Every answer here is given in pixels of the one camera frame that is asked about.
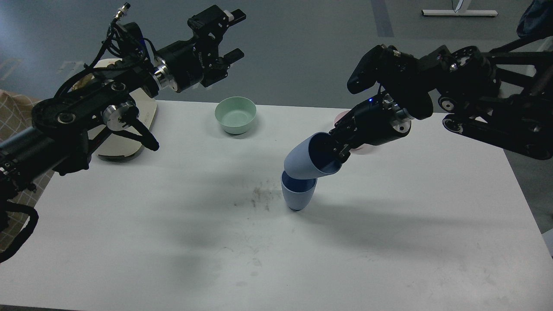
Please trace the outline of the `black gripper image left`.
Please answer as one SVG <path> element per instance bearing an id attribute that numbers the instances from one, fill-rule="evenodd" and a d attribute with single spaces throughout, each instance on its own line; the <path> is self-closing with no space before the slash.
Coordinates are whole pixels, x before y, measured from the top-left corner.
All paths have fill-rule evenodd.
<path id="1" fill-rule="evenodd" d="M 180 93 L 200 83 L 209 70 L 215 69 L 219 44 L 231 26 L 246 19 L 241 9 L 223 10 L 217 5 L 193 15 L 186 22 L 192 30 L 187 41 L 175 41 L 156 51 L 156 83 L 160 90 L 170 88 Z M 235 48 L 223 55 L 225 64 L 233 64 L 245 57 Z"/>

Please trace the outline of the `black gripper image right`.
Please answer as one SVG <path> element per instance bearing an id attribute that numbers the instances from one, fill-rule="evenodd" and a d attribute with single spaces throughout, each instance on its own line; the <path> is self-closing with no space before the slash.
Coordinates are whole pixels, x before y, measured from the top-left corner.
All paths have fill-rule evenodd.
<path id="1" fill-rule="evenodd" d="M 412 116 L 387 93 L 377 94 L 354 106 L 334 123 L 332 155 L 346 163 L 352 149 L 364 144 L 379 146 L 410 132 Z"/>

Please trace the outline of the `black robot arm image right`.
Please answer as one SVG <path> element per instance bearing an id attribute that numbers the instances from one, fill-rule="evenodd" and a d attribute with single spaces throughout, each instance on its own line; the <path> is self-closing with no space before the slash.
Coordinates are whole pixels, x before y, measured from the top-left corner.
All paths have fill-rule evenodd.
<path id="1" fill-rule="evenodd" d="M 356 105 L 330 130 L 324 144 L 338 161 L 362 144 L 379 146 L 405 137 L 411 120 L 429 118 L 429 95 L 448 114 L 450 132 L 526 157 L 552 157 L 552 53 L 517 52 L 551 34 L 520 38 L 488 52 L 476 46 L 450 52 L 440 46 L 416 58 L 377 45 L 359 61 L 347 88 L 358 94 L 379 84 L 378 93 Z"/>

